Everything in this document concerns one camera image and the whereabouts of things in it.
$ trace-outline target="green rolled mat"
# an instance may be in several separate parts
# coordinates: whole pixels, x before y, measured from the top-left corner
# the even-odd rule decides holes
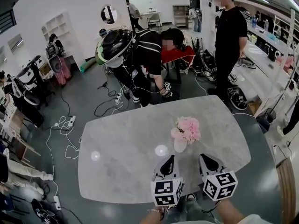
[[[88,62],[85,62],[83,65],[80,66],[80,71],[84,73],[87,71],[91,66],[93,66],[96,63],[95,58],[90,59]]]

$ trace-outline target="pink flower bouquet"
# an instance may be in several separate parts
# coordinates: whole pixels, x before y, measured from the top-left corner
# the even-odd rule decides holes
[[[181,117],[176,122],[177,127],[171,130],[174,138],[174,148],[178,153],[183,152],[187,144],[200,139],[199,121],[192,117]]]

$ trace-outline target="beige pants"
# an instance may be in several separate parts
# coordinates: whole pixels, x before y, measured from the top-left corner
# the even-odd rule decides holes
[[[23,188],[32,188],[33,190],[38,191],[39,193],[43,193],[42,189],[38,186],[37,183],[35,182],[30,183],[27,180],[24,180],[15,174],[26,175],[29,177],[39,177],[41,179],[44,179],[45,176],[47,175],[45,172],[40,172],[34,168],[26,167],[10,159],[7,159],[7,166],[8,166],[7,184],[20,186]]]

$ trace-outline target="blue bottle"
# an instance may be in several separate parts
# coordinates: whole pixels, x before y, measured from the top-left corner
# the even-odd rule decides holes
[[[256,17],[252,18],[252,27],[256,28]]]

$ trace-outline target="man standing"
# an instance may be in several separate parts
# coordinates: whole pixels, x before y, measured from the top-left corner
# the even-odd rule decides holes
[[[135,28],[138,30],[143,30],[143,28],[138,23],[139,18],[142,19],[139,10],[135,7],[134,4],[130,3],[129,0],[126,0],[126,2],[130,13],[130,19],[131,19],[133,31],[135,31]]]
[[[224,100],[229,88],[228,76],[243,53],[247,43],[247,23],[241,12],[234,5],[234,0],[215,0],[220,7],[225,7],[216,33],[216,89],[209,89],[209,94],[216,94]]]

